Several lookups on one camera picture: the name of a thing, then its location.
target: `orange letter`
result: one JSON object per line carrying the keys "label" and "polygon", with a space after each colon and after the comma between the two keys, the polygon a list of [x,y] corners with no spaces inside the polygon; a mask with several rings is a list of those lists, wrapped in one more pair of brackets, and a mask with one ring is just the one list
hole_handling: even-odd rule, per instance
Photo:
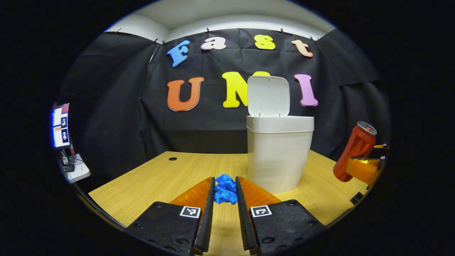
{"label": "orange letter", "polygon": [[291,41],[291,43],[294,44],[295,46],[297,46],[297,50],[303,56],[308,57],[308,58],[313,57],[313,54],[311,52],[307,51],[307,47],[308,47],[307,44],[302,43],[302,41],[300,41],[300,40],[294,40],[294,41]]}
{"label": "orange letter", "polygon": [[199,92],[203,77],[193,77],[188,80],[191,84],[190,99],[186,102],[180,101],[180,87],[185,82],[183,80],[174,80],[167,83],[169,92],[167,94],[167,106],[173,111],[187,111],[194,108],[199,102]]}

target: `wooden table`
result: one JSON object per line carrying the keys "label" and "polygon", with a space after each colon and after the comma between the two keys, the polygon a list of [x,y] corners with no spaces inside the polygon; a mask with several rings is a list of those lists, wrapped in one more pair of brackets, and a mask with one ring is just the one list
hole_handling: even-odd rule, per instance
{"label": "wooden table", "polygon": [[[335,162],[310,151],[298,187],[274,194],[280,200],[296,199],[322,224],[327,225],[353,204],[367,184],[337,180]],[[247,177],[247,154],[194,154],[164,152],[145,164],[90,192],[90,197],[125,226],[130,225],[153,202],[169,202],[208,177],[228,174]],[[212,235],[207,256],[249,255],[243,250],[237,204],[215,203]]]}

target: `black fabric curtain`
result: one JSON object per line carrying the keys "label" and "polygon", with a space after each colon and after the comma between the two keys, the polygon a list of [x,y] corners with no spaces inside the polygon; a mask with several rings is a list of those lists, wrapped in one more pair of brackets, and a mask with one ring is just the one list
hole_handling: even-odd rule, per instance
{"label": "black fabric curtain", "polygon": [[140,36],[103,33],[62,84],[58,104],[70,103],[70,137],[91,171],[78,181],[86,192],[146,162],[139,94],[156,47]]}
{"label": "black fabric curtain", "polygon": [[[255,35],[273,38],[276,48],[258,49]],[[202,50],[210,37],[226,39],[222,50]],[[187,59],[172,67],[167,52],[189,40]],[[308,45],[303,56],[293,40]],[[333,30],[318,41],[262,29],[228,29],[199,33],[154,44],[122,33],[103,33],[76,60],[62,85],[59,103],[70,103],[69,128],[77,151],[91,170],[92,190],[165,151],[246,153],[248,108],[225,108],[226,72],[246,81],[254,72],[289,82],[292,116],[313,116],[311,149],[337,160],[357,121],[378,130],[377,143],[388,142],[390,113],[380,77],[368,58],[344,34]],[[296,74],[312,77],[318,105],[302,106]],[[203,77],[197,105],[173,111],[167,84],[184,80],[180,101],[190,98],[190,78]]]}

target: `pink letter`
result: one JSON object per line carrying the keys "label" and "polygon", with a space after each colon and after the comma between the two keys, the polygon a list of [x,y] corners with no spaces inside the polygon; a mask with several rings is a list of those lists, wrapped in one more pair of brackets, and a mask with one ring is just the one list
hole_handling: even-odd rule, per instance
{"label": "pink letter", "polygon": [[296,74],[294,77],[297,79],[300,84],[300,89],[302,90],[302,100],[300,104],[302,106],[317,106],[318,100],[314,98],[313,90],[311,88],[311,77],[304,74]]}

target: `crumpled blue glove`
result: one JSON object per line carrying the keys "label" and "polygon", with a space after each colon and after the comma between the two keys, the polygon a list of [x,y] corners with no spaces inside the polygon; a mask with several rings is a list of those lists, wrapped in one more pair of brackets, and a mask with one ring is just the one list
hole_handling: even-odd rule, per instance
{"label": "crumpled blue glove", "polygon": [[227,174],[222,174],[215,179],[218,184],[215,186],[214,201],[218,204],[231,202],[232,205],[237,203],[237,193],[235,181]]}

